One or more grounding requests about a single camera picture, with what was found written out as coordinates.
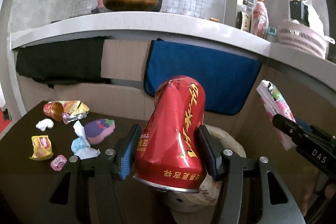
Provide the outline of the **right hand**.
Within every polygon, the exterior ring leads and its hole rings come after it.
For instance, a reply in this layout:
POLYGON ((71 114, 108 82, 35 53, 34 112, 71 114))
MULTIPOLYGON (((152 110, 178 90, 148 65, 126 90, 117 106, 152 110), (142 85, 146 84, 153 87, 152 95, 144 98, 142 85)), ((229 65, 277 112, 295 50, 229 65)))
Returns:
POLYGON ((324 203, 335 196, 335 179, 328 179, 321 190, 316 190, 316 187, 317 185, 313 191, 307 192, 300 206, 304 218, 313 218, 323 208, 324 203))

